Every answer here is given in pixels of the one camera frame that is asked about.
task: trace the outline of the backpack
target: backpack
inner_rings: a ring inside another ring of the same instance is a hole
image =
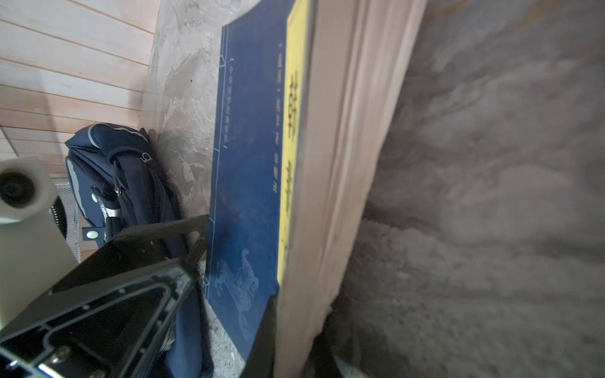
[[[144,129],[96,123],[65,144],[74,198],[84,218],[99,230],[99,247],[127,227],[180,219],[176,196],[166,185]],[[157,248],[168,258],[185,258],[188,252],[182,236],[163,239]],[[174,342],[160,357],[165,366],[159,370],[168,370],[174,378],[212,376],[200,293],[196,285],[177,310]]]

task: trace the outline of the wooden plank wall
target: wooden plank wall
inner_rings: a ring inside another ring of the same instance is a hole
[[[64,142],[95,122],[138,127],[160,0],[0,2],[0,160],[67,177]]]

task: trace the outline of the book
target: book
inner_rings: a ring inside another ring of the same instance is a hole
[[[425,5],[262,0],[223,28],[205,292],[245,359],[278,294],[275,376],[338,294]]]

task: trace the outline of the black circular cap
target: black circular cap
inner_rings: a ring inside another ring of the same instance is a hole
[[[0,197],[13,207],[24,207],[34,198],[34,183],[19,172],[6,172],[0,175]]]

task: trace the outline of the zipper pull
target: zipper pull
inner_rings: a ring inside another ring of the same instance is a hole
[[[140,159],[143,160],[144,163],[149,163],[151,160],[153,160],[153,158],[147,152],[143,152],[143,155],[141,155]]]

